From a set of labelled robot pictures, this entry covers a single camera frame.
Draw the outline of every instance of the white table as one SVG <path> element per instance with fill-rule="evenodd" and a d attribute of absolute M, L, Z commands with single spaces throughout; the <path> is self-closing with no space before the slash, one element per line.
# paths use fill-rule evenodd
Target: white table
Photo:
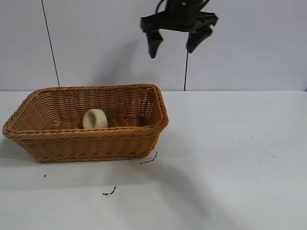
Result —
<path fill-rule="evenodd" d="M 0 92 L 1 125 L 28 93 Z M 169 125 L 142 160 L 41 164 L 1 136 L 0 229 L 307 229 L 306 92 L 164 99 Z"/>

